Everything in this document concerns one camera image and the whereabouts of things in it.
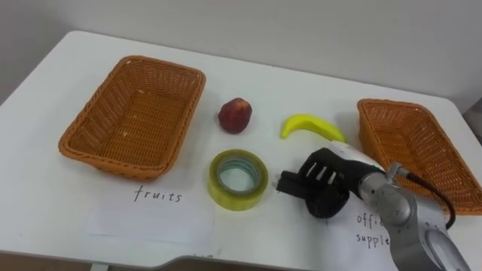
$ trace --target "table surface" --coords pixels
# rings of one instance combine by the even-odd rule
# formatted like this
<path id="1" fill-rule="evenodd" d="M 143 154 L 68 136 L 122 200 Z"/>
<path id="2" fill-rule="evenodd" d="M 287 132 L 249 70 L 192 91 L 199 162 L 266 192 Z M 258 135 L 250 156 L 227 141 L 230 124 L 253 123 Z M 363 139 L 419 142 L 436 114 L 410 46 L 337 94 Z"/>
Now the table surface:
<path id="1" fill-rule="evenodd" d="M 272 182 L 283 169 L 296 170 L 309 153 L 328 143 L 305 131 L 281 140 L 279 130 L 286 117 L 319 115 L 339 126 L 349 143 L 359 146 L 357 101 L 387 98 L 427 107 L 478 181 L 482 179 L 482 148 L 455 105 L 446 99 L 70 32 L 0 107 L 0 251 L 142 267 L 162 266 L 181 257 L 293 269 L 336 265 L 332 260 L 337 258 L 336 240 L 320 230 L 317 220 L 300 216 L 298 199 L 275 193 L 272 185 L 250 211 L 233 213 L 217 208 L 209 245 L 86 234 L 90 210 L 103 192 L 121 180 L 63 157 L 57 142 L 108 72 L 127 55 L 177 62 L 206 74 L 206 88 L 176 166 L 185 166 L 190 157 L 191 162 L 207 167 L 220 151 L 245 148 L 266 163 Z M 228 135 L 218 128 L 215 114 L 236 96 L 250 101 L 254 113 L 244 133 Z M 450 230 L 474 270 L 482 266 L 480 229 L 482 217 L 465 216 L 458 217 Z"/>

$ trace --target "peach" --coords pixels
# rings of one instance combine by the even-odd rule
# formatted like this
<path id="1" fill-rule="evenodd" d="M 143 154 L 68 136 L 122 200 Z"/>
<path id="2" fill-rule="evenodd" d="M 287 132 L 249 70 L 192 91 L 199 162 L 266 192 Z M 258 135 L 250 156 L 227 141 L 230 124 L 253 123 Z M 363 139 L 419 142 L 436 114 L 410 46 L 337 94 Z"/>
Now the peach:
<path id="1" fill-rule="evenodd" d="M 218 114 L 219 124 L 226 132 L 239 134 L 248 126 L 251 114 L 249 102 L 235 98 L 221 107 Z"/>

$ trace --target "packing tape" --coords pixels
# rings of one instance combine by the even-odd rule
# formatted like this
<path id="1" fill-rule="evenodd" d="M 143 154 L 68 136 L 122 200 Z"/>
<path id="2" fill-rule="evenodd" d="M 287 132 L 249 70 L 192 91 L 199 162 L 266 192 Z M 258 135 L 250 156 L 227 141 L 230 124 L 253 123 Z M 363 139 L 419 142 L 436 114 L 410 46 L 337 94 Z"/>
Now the packing tape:
<path id="1" fill-rule="evenodd" d="M 208 190 L 211 198 L 232 211 L 252 208 L 261 199 L 267 185 L 266 166 L 249 151 L 223 151 L 209 166 Z"/>

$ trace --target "yellow tape roll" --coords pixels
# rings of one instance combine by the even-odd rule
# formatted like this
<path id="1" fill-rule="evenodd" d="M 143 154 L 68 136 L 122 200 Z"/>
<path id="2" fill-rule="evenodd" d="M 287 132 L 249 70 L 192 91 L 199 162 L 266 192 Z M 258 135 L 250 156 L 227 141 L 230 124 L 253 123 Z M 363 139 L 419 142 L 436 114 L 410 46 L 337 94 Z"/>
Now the yellow tape roll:
<path id="1" fill-rule="evenodd" d="M 226 181 L 226 173 L 232 169 L 243 171 L 252 180 L 245 189 L 233 189 Z M 268 171 L 263 162 L 249 151 L 228 150 L 218 154 L 209 166 L 208 190 L 211 198 L 221 207 L 232 211 L 244 211 L 259 202 L 268 185 Z"/>

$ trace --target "banana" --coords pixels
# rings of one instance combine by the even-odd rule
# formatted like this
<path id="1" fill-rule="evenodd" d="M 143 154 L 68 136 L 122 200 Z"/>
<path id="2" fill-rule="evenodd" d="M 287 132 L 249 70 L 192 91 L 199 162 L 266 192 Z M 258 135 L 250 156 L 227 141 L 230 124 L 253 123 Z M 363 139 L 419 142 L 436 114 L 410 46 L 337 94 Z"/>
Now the banana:
<path id="1" fill-rule="evenodd" d="M 297 129 L 316 132 L 331 141 L 345 142 L 345 136 L 335 125 L 310 114 L 295 114 L 287 118 L 281 131 L 281 138 L 286 139 Z"/>

